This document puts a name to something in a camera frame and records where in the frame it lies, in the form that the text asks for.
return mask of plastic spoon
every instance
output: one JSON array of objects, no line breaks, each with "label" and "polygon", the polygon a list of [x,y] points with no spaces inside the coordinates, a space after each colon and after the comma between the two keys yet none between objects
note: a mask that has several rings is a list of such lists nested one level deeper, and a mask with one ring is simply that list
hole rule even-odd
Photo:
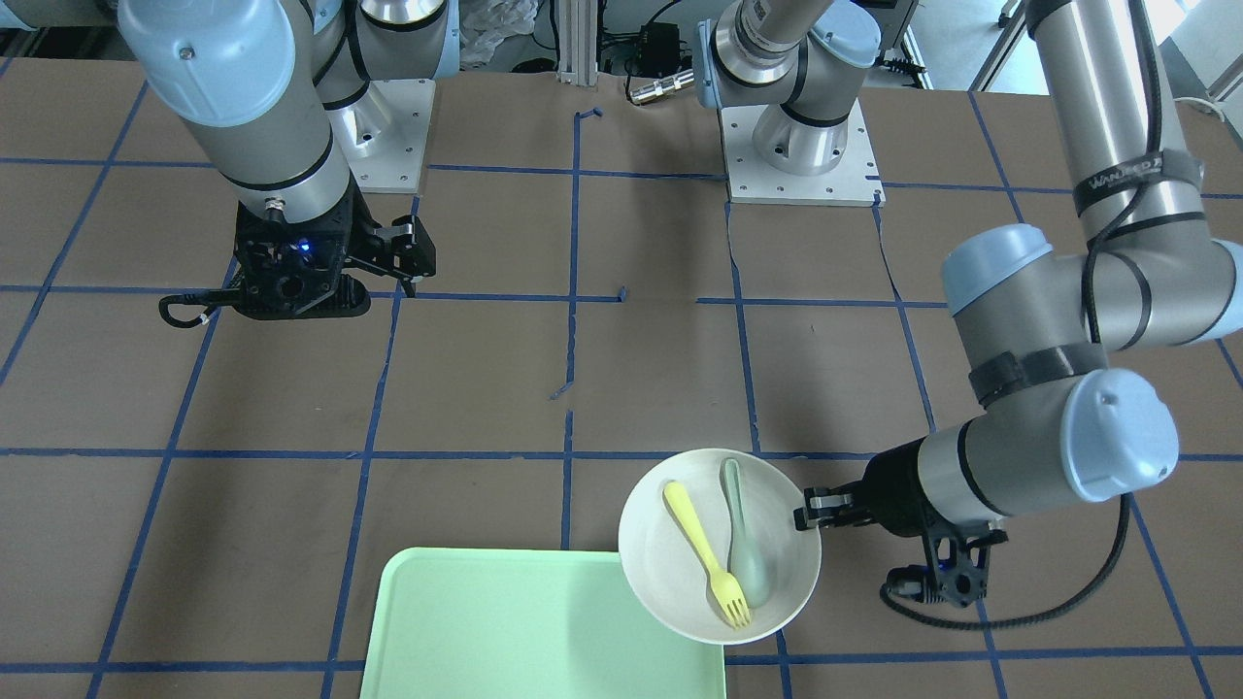
[{"label": "plastic spoon", "polygon": [[738,578],[747,603],[755,608],[768,601],[772,585],[768,568],[759,555],[756,540],[747,531],[747,519],[742,512],[742,478],[738,473],[738,460],[726,459],[721,465],[725,473],[725,499],[730,505],[730,572]]}]

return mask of metal base plate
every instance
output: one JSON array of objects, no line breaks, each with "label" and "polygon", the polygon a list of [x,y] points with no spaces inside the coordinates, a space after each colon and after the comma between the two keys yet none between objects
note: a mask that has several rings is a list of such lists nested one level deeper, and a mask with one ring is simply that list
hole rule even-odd
[{"label": "metal base plate", "polygon": [[822,175],[793,175],[759,157],[751,143],[751,133],[766,108],[761,104],[721,109],[730,200],[740,204],[871,206],[879,195],[880,203],[885,203],[885,188],[880,185],[880,172],[858,101],[850,109],[850,136],[842,160]]},{"label": "metal base plate", "polygon": [[354,179],[363,192],[418,194],[436,82],[426,78],[382,80],[373,85],[397,114],[401,138],[388,150],[351,160],[349,169],[354,170]]}]

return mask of white bowl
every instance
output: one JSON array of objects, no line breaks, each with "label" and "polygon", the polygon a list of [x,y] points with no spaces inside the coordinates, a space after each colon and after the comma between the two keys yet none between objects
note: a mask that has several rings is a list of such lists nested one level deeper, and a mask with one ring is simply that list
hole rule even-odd
[{"label": "white bowl", "polygon": [[[721,463],[738,460],[747,527],[768,566],[772,596],[752,608],[751,624],[733,629],[712,598],[707,573],[665,505],[663,490],[681,481],[695,504],[712,551],[727,566],[730,510]],[[731,449],[696,449],[656,464],[630,491],[618,530],[622,568],[639,602],[677,633],[732,646],[769,636],[807,604],[820,573],[819,530],[794,529],[803,493],[767,461]]]}]

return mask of floor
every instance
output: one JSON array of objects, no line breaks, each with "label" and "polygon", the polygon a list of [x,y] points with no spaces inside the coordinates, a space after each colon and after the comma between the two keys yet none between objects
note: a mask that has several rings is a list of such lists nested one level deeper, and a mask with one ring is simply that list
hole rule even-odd
[{"label": "floor", "polygon": [[[421,197],[369,198],[436,240],[418,299],[369,280],[362,318],[180,331],[155,300],[225,277],[230,190],[135,65],[5,61],[0,697],[357,697],[403,549],[615,550],[631,485],[671,453],[732,447],[838,485],[978,414],[938,267],[1014,220],[1081,251],[1052,106],[863,106],[884,208],[731,206],[694,100],[462,75]],[[1214,231],[1243,241],[1243,154],[1180,113]],[[916,542],[827,532],[803,613],[728,649],[731,697],[1243,694],[1239,361],[1243,337],[1115,358],[1157,387],[1183,454],[1076,612],[920,627],[876,599]],[[957,616],[1064,599],[1115,516],[1013,521],[987,604]]]}]

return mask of metal connector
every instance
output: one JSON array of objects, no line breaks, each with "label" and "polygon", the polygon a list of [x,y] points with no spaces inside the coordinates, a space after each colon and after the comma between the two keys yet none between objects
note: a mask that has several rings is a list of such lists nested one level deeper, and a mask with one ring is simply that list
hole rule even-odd
[{"label": "metal connector", "polygon": [[635,87],[630,91],[630,102],[633,104],[646,104],[648,102],[660,100],[665,95],[672,95],[679,90],[686,90],[694,85],[695,71],[685,70],[669,77],[663,77],[649,85]]}]

